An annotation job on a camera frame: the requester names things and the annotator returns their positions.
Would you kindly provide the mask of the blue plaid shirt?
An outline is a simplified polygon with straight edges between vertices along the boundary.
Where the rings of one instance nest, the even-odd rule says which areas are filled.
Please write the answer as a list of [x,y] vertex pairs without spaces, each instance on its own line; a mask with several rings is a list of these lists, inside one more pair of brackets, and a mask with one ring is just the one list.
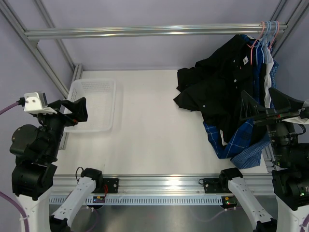
[[213,146],[220,159],[244,159],[251,157],[249,149],[256,146],[261,150],[265,143],[262,138],[266,133],[264,126],[258,127],[252,119],[240,120],[241,92],[245,90],[260,104],[264,104],[267,66],[262,63],[262,53],[254,57],[253,44],[256,40],[246,35],[235,35],[216,53],[227,54],[227,49],[233,50],[230,66],[223,68],[227,87],[223,90],[228,97],[223,102],[229,107],[229,113],[219,120],[219,123],[204,122],[208,141]]

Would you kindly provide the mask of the black shirt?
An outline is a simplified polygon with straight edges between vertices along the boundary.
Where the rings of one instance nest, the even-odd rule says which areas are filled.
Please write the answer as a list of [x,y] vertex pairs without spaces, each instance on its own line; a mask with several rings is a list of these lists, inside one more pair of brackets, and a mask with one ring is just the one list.
[[179,95],[174,102],[182,109],[200,111],[206,123],[223,132],[225,142],[240,126],[241,92],[253,94],[253,42],[246,35],[235,35],[194,67],[177,71]]

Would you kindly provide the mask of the pink wire hanger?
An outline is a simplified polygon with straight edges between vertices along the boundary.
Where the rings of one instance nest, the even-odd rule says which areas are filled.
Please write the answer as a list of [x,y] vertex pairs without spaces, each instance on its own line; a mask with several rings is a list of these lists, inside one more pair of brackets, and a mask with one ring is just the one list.
[[262,21],[260,24],[262,26],[262,30],[261,30],[258,38],[255,39],[255,41],[253,42],[253,44],[251,46],[248,45],[248,47],[251,49],[251,51],[250,51],[250,64],[251,65],[253,64],[253,48],[254,48],[255,44],[259,41],[259,39],[262,37],[262,35],[264,34],[264,30],[265,30],[265,22]]

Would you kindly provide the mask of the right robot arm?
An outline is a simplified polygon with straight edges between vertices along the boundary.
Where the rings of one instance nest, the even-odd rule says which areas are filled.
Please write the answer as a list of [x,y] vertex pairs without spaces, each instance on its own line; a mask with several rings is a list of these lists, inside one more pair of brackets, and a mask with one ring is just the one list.
[[266,126],[274,159],[272,185],[278,203],[274,219],[249,190],[237,168],[222,170],[219,188],[231,192],[241,204],[254,232],[307,232],[309,230],[309,145],[298,142],[294,124],[306,132],[309,102],[294,99],[271,87],[274,108],[265,108],[246,91],[241,93],[241,119],[253,119],[255,125]]

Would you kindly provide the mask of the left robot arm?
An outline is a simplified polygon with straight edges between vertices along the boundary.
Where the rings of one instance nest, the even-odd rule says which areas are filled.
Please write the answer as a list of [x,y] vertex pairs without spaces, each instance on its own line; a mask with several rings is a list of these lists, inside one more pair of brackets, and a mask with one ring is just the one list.
[[71,102],[47,103],[37,92],[27,93],[16,105],[36,117],[40,127],[30,124],[19,127],[12,135],[10,153],[16,156],[12,172],[13,193],[19,201],[27,232],[69,232],[72,222],[91,193],[103,189],[102,171],[85,168],[64,203],[49,213],[49,198],[57,166],[60,142],[66,127],[86,122],[86,98]]

